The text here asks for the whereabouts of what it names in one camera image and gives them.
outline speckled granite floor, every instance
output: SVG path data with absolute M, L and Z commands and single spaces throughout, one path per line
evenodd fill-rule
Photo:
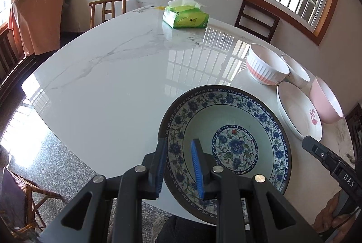
M 79 160 L 44 124 L 27 100 L 18 95 L 20 103 L 7 115 L 10 125 L 6 127 L 0 144 L 10 152 L 8 168 L 23 177 L 36 182 L 41 188 L 64 196 L 69 202 L 96 173 Z M 37 203 L 42 195 L 34 193 Z M 48 199 L 39 209 L 46 224 L 49 224 L 64 208 L 66 203 Z M 110 224 L 114 220 L 114 207 Z M 142 203 L 143 241 L 150 242 L 152 225 L 156 218 L 167 213 Z

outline tissue pack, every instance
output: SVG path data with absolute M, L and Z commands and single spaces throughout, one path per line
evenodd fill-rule
M 175 0 L 168 3 L 163 20 L 173 28 L 205 28 L 209 15 L 202 12 L 202 5 L 193 0 Z

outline triangular cutout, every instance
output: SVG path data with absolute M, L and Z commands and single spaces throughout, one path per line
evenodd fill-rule
M 91 198 L 92 194 L 86 193 L 62 219 L 62 225 L 77 231 L 81 230 Z
M 282 230 L 296 224 L 295 219 L 270 192 L 267 192 L 267 199 L 273 214 L 275 226 L 278 230 Z

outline large patterned plate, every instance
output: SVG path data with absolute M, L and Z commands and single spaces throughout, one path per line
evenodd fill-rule
M 235 174 L 263 174 L 284 193 L 291 173 L 286 134 L 276 116 L 254 96 L 222 86 L 184 93 L 167 110 L 159 137 L 168 141 L 165 182 L 192 215 L 216 224 L 216 201 L 200 200 L 191 157 L 191 140 Z

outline white marble table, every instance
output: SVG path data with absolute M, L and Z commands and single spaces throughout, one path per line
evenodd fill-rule
M 314 222 L 338 184 L 283 121 L 276 87 L 254 81 L 244 57 L 262 43 L 238 28 L 210 19 L 205 29 L 171 29 L 162 10 L 144 7 L 76 38 L 22 85 L 40 117 L 79 159 L 106 177 L 123 174 L 153 152 L 164 113 L 182 93 L 205 84 L 227 84 L 263 101 L 281 121 L 291 147 L 292 173 L 285 197 Z M 303 90 L 309 93 L 310 84 Z M 352 142 L 345 119 L 323 126 L 324 145 L 349 162 Z M 163 184 L 162 210 L 193 219 Z

